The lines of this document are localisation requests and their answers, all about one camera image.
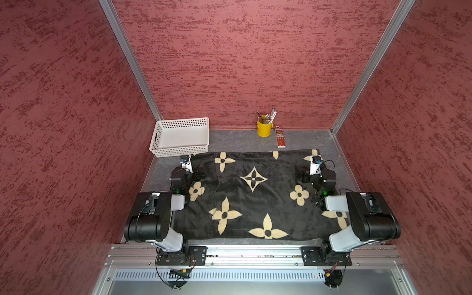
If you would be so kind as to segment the black pillowcase with beige flowers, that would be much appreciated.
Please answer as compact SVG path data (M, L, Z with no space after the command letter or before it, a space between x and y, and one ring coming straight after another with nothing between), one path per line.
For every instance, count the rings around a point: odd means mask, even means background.
M297 178L320 156L321 170L334 162L315 149L270 152L208 152L192 157L204 178L189 190L189 205L175 213L173 228L189 240L260 238L312 240L340 231L315 205L311 184Z

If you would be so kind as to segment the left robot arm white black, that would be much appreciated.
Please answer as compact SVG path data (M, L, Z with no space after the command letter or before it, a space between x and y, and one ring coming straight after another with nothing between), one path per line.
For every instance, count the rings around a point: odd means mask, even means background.
M140 192L124 226L126 242L149 243L156 247L156 266L203 266L207 247L190 246L184 236L172 228L172 217L190 202L192 170L177 167L170 176L167 191Z

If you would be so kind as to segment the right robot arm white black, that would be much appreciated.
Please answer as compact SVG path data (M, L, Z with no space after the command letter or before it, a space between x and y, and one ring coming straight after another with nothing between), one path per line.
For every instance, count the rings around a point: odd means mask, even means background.
M336 176L332 170L298 172L297 178L315 189L315 205L322 215L335 219L340 231L324 237L321 245L301 247L305 266L351 266L350 253L370 243L396 240L401 227L379 192L353 192L335 195Z

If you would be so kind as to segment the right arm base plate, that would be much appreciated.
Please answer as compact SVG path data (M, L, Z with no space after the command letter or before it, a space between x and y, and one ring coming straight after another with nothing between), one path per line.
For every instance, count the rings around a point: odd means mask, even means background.
M349 253L338 253L322 247L301 247L300 250L304 266L352 266Z

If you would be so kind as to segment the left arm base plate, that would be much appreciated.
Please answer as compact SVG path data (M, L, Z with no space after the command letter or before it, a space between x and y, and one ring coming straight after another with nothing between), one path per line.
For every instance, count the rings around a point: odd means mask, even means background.
M204 266L207 258L208 248L205 246L188 246L184 245L183 248L177 252L164 252L160 251L157 253L156 265L157 266Z

